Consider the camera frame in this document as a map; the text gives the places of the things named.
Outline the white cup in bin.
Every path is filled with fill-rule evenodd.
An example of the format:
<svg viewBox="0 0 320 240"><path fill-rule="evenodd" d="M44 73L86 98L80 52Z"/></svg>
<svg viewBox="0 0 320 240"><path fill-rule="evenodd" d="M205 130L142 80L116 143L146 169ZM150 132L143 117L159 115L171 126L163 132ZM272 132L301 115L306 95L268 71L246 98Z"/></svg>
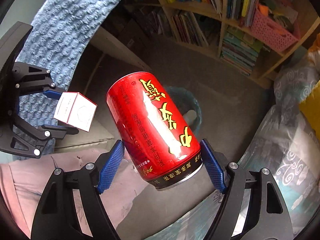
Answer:
<svg viewBox="0 0 320 240"><path fill-rule="evenodd" d="M197 113L195 110L191 109L183 115L183 118L188 126L191 126L196 121Z"/></svg>

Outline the red herbal tea can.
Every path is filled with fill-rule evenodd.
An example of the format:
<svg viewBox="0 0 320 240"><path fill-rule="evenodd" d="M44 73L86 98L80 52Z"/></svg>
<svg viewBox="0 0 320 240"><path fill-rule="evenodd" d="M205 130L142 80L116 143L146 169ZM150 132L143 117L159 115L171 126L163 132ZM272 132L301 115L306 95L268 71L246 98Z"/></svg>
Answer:
<svg viewBox="0 0 320 240"><path fill-rule="evenodd" d="M138 173L158 191L201 169L200 144L154 75L125 75L108 90L106 103Z"/></svg>

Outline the yellow bag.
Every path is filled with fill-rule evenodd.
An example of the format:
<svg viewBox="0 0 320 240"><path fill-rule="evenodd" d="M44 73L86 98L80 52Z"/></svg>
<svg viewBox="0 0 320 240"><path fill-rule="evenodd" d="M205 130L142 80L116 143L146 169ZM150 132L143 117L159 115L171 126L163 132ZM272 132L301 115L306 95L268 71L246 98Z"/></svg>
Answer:
<svg viewBox="0 0 320 240"><path fill-rule="evenodd" d="M311 93L299 104L299 110L303 113L316 137L320 139L320 82L313 87Z"/></svg>

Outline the wooden bed frame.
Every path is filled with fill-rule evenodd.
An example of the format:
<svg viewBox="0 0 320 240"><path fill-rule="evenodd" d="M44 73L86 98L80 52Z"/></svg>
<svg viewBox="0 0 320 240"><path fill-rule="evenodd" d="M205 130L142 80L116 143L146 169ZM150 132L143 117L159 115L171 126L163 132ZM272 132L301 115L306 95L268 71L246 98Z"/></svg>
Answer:
<svg viewBox="0 0 320 240"><path fill-rule="evenodd" d="M98 62L95 64L95 67L88 78L83 91L84 95L87 94L97 70L100 67L106 66L104 63L111 63L111 77L108 77L107 79L113 81L115 81L116 78L134 72L135 70L144 72L152 71L150 66L148 66L140 57L103 27L97 29L89 44L100 50L102 55L99 57Z"/></svg>

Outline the wooden bookshelf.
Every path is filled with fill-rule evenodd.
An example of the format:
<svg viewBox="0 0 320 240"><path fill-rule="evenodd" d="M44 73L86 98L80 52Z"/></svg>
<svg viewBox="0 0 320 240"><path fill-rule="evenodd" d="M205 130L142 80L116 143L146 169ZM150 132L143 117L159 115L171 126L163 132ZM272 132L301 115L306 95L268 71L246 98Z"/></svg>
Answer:
<svg viewBox="0 0 320 240"><path fill-rule="evenodd" d="M270 88L277 68L319 26L309 0L130 0L145 24L176 43L230 64L263 88ZM290 33L297 20L300 40L278 53L255 38L255 9Z"/></svg>

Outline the teal lined trash bin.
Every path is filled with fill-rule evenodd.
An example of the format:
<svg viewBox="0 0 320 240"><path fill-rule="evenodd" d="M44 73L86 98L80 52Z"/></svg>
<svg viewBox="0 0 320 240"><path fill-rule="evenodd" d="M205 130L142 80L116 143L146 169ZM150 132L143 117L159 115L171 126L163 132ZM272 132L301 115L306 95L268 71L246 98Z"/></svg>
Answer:
<svg viewBox="0 0 320 240"><path fill-rule="evenodd" d="M192 132L198 136L202 123L202 111L195 96L189 90L182 87L164 86L164 89L170 95L182 115L191 109L196 111L196 121L190 126L190 128Z"/></svg>

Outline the pink plastic basket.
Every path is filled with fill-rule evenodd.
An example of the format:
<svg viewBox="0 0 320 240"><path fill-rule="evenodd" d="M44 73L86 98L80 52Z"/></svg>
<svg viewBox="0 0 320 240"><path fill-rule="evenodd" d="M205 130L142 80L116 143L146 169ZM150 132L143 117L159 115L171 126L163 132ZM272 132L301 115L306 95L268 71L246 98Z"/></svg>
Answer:
<svg viewBox="0 0 320 240"><path fill-rule="evenodd" d="M258 7L255 9L251 33L255 38L278 53L287 50L287 48L300 40L297 20L293 24L293 33L290 33L270 17L263 15Z"/></svg>

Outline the blue knitted bed blanket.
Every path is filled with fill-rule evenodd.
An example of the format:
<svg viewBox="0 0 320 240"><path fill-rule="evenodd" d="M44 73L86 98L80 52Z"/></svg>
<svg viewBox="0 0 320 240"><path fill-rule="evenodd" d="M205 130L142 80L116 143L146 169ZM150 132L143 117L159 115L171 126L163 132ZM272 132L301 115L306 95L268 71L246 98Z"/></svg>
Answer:
<svg viewBox="0 0 320 240"><path fill-rule="evenodd" d="M89 41L120 0L46 0L18 62L50 70L57 87L68 89Z"/></svg>

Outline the red and white carton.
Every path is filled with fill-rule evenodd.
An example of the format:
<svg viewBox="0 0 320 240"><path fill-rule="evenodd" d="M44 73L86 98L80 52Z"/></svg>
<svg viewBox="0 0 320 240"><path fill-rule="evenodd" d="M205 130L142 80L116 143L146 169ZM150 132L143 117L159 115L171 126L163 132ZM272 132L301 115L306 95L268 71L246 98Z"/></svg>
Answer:
<svg viewBox="0 0 320 240"><path fill-rule="evenodd" d="M58 100L54 119L89 132L97 104L79 92L63 92Z"/></svg>

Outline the grey patterned plastic-wrapped bedding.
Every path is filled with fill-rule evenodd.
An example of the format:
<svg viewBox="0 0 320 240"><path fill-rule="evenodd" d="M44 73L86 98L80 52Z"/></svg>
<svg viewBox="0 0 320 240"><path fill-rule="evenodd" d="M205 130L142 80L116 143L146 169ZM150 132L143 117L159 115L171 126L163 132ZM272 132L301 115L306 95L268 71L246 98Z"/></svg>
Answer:
<svg viewBox="0 0 320 240"><path fill-rule="evenodd" d="M319 51L293 68L279 73L274 83L276 103L271 107L242 158L246 171L268 168L288 209L293 239L314 239L319 229L319 140L299 110L319 81ZM242 232L250 199L245 190L233 235ZM154 234L153 239L205 239L223 200L215 191L198 206Z"/></svg>

